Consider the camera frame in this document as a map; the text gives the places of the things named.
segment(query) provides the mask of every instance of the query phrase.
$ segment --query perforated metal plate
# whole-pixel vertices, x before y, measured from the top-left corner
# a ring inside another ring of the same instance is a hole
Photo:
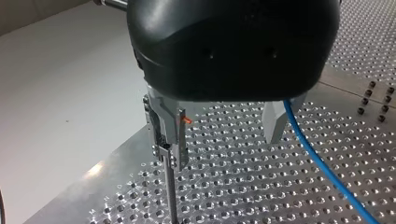
[[[363,223],[290,127],[279,145],[263,142],[262,107],[214,105],[189,128],[190,166],[176,175],[179,220]],[[304,104],[298,121],[368,210],[381,223],[396,223],[394,133],[314,103]],[[169,223],[161,165],[143,164],[138,178],[95,210],[92,223]]]
[[[396,84],[396,1],[344,0],[328,64],[360,78]]]

